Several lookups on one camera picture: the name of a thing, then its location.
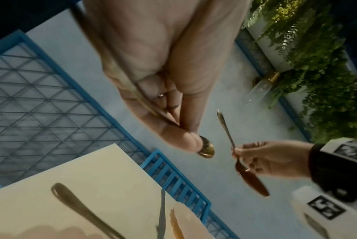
spoon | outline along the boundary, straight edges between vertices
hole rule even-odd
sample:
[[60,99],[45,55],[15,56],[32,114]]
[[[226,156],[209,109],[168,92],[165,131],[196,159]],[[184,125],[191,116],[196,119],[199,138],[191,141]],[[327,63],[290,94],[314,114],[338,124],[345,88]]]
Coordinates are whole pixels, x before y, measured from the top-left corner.
[[[94,27],[90,24],[84,13],[76,5],[72,5],[70,11],[76,20],[84,35],[88,38],[94,49],[97,51],[102,62],[102,68],[111,81],[119,82],[124,88],[128,89],[146,110],[154,116],[160,117],[169,124],[179,126],[173,122],[166,114],[166,111],[152,104],[142,91],[131,81],[126,72],[127,67],[122,65],[122,61],[114,54],[106,45],[105,41],[97,33]],[[203,141],[203,146],[198,155],[204,158],[212,158],[215,154],[214,145],[205,137],[200,136]]]
[[[223,126],[223,129],[226,131],[226,134],[230,139],[232,148],[235,149],[236,146],[235,146],[234,140],[232,139],[229,129],[227,128],[226,121],[225,121],[225,118],[223,117],[222,112],[220,112],[218,110],[217,116],[218,116],[219,122]],[[264,186],[264,184],[262,184],[262,182],[259,180],[259,178],[240,162],[239,156],[238,156],[236,164],[235,164],[235,169],[239,173],[239,175],[243,178],[243,180],[251,188],[253,188],[256,192],[260,193],[262,196],[269,197],[269,192],[266,189],[266,187]]]
[[56,183],[51,187],[52,193],[64,205],[77,212],[80,216],[87,219],[110,239],[125,239],[119,232],[99,219],[87,206],[85,206],[66,186]]

spoon handle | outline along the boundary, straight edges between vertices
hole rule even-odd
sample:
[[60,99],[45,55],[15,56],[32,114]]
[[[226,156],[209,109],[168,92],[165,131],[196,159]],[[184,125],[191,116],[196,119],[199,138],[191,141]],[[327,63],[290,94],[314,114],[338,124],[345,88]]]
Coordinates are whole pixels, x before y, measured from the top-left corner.
[[111,239],[125,239],[119,232],[107,225],[98,218],[89,208],[87,208],[66,186],[56,183],[51,187],[52,193],[64,205],[77,212],[80,216],[87,219]]
[[217,111],[217,116],[218,116],[219,122],[221,123],[223,129],[226,131],[226,134],[227,134],[227,136],[229,137],[229,139],[230,139],[230,141],[231,141],[232,147],[235,148],[236,146],[235,146],[234,140],[232,139],[231,134],[230,134],[230,132],[229,132],[229,129],[227,128],[226,121],[225,121],[225,118],[224,118],[222,112],[220,112],[220,111],[218,110],[218,111]]

white table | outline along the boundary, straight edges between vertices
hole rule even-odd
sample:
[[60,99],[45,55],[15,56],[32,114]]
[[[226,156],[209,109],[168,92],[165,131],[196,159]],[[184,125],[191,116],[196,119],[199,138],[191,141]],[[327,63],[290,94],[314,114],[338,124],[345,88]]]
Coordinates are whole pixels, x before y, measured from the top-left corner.
[[[53,234],[49,230],[77,227],[86,235],[96,234],[95,238],[106,239],[99,229],[53,196],[51,186],[56,182],[66,185],[126,239],[157,237],[161,187],[117,145],[0,189],[0,233],[17,238],[14,236],[26,230],[47,226],[38,228],[40,235],[33,236],[46,239],[51,238],[48,234]],[[174,204],[175,200],[166,194],[165,239],[175,238],[169,219]]]

grey floor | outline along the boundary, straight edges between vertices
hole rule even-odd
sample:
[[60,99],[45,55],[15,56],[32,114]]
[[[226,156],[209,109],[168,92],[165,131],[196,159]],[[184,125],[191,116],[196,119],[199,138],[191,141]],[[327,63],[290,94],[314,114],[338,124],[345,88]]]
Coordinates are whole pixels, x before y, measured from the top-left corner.
[[257,73],[237,46],[211,94],[200,134],[216,148],[212,159],[181,152],[162,142],[140,124],[124,106],[116,88],[104,77],[94,50],[67,11],[27,33],[126,130],[151,151],[159,148],[212,202],[212,210],[241,238],[299,238],[314,236],[299,222],[290,206],[290,194],[307,180],[263,178],[269,199],[248,188],[234,171],[230,143],[216,117],[223,111],[238,144],[277,139],[304,140],[281,106],[268,109],[267,97],[253,110],[242,106]]

